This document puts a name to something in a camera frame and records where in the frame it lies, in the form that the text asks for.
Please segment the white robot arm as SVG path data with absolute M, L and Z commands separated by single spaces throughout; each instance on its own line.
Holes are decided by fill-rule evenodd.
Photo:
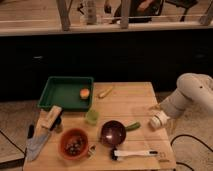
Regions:
M 170 119 L 181 116 L 193 102 L 213 114 L 213 78 L 206 74 L 184 73 L 176 82 L 176 89 L 158 104 L 160 110 L 150 119 L 154 129 L 160 129 Z

